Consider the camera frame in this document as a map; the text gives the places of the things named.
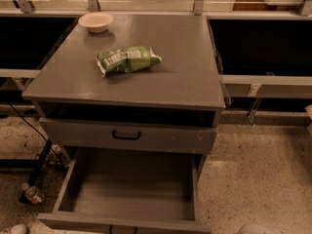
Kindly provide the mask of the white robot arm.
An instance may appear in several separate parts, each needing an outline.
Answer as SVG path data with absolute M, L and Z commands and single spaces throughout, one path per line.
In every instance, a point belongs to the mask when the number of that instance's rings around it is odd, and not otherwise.
M 250 223 L 243 225 L 239 229 L 238 234 L 284 234 L 284 233 L 274 228 L 270 228 L 260 224 Z

